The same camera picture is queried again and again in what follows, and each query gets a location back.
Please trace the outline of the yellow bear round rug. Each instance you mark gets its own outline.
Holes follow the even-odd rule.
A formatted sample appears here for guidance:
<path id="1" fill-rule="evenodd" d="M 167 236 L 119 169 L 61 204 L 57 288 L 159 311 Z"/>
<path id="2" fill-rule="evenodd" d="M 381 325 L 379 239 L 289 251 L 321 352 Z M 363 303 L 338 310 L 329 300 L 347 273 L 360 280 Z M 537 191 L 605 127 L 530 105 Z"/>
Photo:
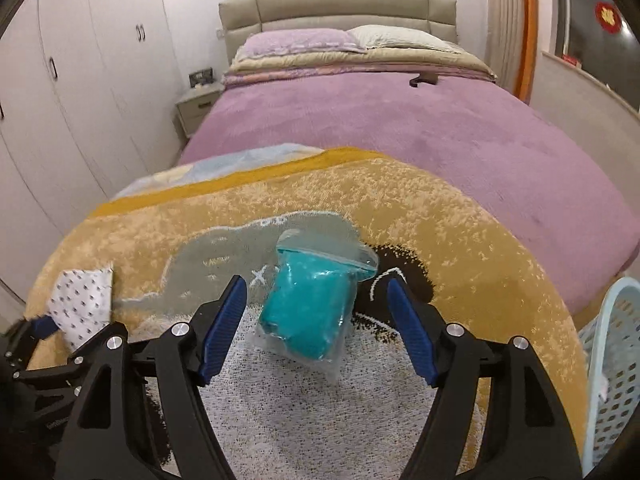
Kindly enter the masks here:
<path id="1" fill-rule="evenodd" d="M 334 148 L 302 162 L 104 205 L 40 271 L 26 312 L 46 312 L 66 271 L 114 272 L 113 316 L 130 336 L 159 335 L 213 300 L 233 275 L 248 305 L 228 358 L 202 397 L 241 479 L 396 479 L 432 407 L 383 302 L 363 285 L 334 380 L 261 352 L 252 337 L 288 229 L 378 251 L 382 271 L 475 336 L 533 344 L 576 438 L 586 426 L 584 352 L 570 314 L 533 255 L 475 200 L 384 155 Z"/>

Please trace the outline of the white wardrobe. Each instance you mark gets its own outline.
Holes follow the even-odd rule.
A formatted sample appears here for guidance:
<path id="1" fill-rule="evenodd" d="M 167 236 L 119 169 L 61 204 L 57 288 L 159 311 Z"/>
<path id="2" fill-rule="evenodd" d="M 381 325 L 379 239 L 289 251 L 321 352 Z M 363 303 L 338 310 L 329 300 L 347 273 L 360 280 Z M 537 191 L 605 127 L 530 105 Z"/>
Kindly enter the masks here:
<path id="1" fill-rule="evenodd" d="M 22 0 L 1 37 L 1 281 L 25 300 L 85 216 L 169 168 L 183 84 L 163 0 Z"/>

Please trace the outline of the beige nightstand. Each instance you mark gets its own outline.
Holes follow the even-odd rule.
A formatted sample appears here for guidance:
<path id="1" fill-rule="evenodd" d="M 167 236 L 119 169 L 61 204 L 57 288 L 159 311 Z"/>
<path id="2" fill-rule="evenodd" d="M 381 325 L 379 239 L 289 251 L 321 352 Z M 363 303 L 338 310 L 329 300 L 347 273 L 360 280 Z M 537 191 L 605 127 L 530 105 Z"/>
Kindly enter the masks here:
<path id="1" fill-rule="evenodd" d="M 224 92 L 224 85 L 220 82 L 213 82 L 191 88 L 178 99 L 176 103 L 177 115 L 187 139 L 190 139 L 198 131 L 222 92 Z"/>

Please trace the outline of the small red box on sill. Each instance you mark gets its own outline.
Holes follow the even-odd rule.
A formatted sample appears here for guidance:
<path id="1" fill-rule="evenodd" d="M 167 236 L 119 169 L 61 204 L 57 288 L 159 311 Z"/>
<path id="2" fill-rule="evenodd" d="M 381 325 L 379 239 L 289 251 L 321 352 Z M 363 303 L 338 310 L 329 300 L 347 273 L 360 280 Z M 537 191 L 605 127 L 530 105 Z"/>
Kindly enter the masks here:
<path id="1" fill-rule="evenodd" d="M 577 68 L 581 68 L 581 67 L 582 67 L 582 62 L 580 62 L 580 61 L 578 60 L 578 58 L 573 58 L 573 57 L 572 57 L 572 56 L 570 56 L 570 55 L 563 54 L 563 55 L 562 55 L 562 60 L 563 60 L 564 62 L 567 62 L 567 63 L 568 63 L 568 64 L 570 64 L 570 65 L 573 65 L 573 66 L 577 67 Z"/>

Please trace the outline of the teal item in clear bag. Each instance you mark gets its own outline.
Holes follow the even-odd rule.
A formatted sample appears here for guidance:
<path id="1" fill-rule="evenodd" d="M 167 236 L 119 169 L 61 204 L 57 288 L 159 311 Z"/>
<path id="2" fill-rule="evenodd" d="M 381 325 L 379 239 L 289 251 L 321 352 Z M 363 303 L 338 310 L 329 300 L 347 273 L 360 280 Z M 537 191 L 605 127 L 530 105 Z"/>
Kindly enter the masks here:
<path id="1" fill-rule="evenodd" d="M 378 273 L 378 255 L 360 240 L 300 229 L 284 231 L 276 253 L 254 345 L 335 380 L 359 284 Z"/>

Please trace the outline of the red round window sticker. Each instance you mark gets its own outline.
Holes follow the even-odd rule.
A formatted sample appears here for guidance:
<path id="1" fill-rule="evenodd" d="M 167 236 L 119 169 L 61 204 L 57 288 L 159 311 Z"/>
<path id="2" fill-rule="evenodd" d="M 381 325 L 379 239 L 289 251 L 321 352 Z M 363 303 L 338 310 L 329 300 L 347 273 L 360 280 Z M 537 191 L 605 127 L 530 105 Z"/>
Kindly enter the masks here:
<path id="1" fill-rule="evenodd" d="M 609 34 L 616 35 L 623 28 L 623 19 L 613 3 L 598 1 L 594 15 L 600 26 Z"/>

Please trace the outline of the white dotted paper piece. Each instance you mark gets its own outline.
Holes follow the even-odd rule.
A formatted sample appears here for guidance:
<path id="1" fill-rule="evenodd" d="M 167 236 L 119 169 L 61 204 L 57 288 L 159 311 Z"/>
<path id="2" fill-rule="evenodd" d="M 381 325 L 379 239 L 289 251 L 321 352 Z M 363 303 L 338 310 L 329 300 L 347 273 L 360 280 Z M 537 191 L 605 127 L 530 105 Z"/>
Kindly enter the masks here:
<path id="1" fill-rule="evenodd" d="M 111 323 L 113 278 L 111 266 L 58 274 L 47 301 L 47 314 L 71 352 Z"/>

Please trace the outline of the purple pillow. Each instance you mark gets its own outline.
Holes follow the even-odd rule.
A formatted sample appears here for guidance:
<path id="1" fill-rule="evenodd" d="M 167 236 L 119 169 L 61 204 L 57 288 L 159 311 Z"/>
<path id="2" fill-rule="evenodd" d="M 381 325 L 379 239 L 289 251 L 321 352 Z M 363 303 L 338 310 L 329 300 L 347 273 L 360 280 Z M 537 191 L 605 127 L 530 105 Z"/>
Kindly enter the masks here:
<path id="1" fill-rule="evenodd" d="M 310 52 L 363 53 L 366 49 L 346 30 L 334 28 L 280 29 L 250 36 L 236 51 L 234 60 L 258 60 Z"/>

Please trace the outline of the light blue plastic basket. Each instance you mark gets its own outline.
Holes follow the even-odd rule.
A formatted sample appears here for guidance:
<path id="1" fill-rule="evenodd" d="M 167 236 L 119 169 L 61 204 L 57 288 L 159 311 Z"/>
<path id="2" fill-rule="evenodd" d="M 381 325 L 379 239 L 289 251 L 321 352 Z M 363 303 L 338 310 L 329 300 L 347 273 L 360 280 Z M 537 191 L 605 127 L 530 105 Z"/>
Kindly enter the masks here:
<path id="1" fill-rule="evenodd" d="M 578 333 L 588 370 L 582 473 L 604 463 L 639 404 L 639 282 L 620 278 Z"/>

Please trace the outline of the dark framed window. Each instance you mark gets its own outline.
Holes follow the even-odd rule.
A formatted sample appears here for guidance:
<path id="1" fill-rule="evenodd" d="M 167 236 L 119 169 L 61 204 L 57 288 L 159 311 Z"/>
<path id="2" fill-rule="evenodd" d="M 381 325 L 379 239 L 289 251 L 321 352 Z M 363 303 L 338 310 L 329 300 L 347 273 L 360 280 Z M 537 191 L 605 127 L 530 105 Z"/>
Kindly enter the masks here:
<path id="1" fill-rule="evenodd" d="M 605 84 L 634 110 L 639 108 L 639 40 L 622 12 L 623 28 L 606 32 L 594 15 L 598 1 L 558 0 L 558 39 L 555 54 L 578 58 L 581 70 Z"/>

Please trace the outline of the folded beige quilt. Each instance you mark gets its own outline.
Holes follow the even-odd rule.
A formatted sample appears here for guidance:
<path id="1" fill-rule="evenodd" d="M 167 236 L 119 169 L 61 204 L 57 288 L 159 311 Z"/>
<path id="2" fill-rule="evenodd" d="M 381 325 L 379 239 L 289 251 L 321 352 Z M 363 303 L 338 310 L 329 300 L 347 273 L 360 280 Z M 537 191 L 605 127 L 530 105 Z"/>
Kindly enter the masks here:
<path id="1" fill-rule="evenodd" d="M 306 52 L 234 61 L 222 78 L 226 88 L 260 82 L 346 73 L 435 74 L 495 82 L 495 73 L 463 50 L 378 48 L 366 53 Z"/>

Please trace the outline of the dark object on bed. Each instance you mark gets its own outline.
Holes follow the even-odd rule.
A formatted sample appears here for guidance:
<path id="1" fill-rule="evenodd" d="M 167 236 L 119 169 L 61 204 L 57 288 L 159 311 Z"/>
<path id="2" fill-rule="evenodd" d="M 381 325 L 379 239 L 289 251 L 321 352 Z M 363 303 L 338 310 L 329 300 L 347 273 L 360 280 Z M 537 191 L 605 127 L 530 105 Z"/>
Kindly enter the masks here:
<path id="1" fill-rule="evenodd" d="M 411 88 L 418 88 L 420 84 L 430 84 L 436 86 L 438 84 L 439 76 L 434 73 L 420 73 L 409 80 L 409 86 Z"/>

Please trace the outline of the beige orange curtain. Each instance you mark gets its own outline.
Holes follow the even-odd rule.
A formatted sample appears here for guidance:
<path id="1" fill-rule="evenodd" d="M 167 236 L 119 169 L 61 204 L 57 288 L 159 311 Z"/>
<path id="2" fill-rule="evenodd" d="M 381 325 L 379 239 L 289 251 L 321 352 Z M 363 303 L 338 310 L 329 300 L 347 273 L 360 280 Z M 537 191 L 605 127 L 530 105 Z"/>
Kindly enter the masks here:
<path id="1" fill-rule="evenodd" d="M 538 0 L 488 0 L 487 65 L 497 84 L 529 103 L 538 51 Z"/>

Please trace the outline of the beige padded headboard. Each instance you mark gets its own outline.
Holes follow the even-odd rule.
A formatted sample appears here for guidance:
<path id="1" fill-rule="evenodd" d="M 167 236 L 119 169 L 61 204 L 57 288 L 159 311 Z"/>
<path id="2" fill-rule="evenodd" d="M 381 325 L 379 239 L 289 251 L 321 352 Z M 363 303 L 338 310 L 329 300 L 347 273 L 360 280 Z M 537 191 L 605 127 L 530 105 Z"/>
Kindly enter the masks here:
<path id="1" fill-rule="evenodd" d="M 224 0 L 219 5 L 227 58 L 265 30 L 390 25 L 423 30 L 456 44 L 456 0 Z"/>

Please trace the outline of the white pillow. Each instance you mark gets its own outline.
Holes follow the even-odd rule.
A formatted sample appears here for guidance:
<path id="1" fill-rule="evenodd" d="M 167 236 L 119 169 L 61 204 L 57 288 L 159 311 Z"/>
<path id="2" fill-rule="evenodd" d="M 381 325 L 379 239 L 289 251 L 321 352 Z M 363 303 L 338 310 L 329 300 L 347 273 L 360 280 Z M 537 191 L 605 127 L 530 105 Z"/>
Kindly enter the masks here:
<path id="1" fill-rule="evenodd" d="M 425 49 L 456 52 L 457 48 L 423 30 L 386 25 L 362 25 L 348 31 L 368 50 L 378 48 Z"/>

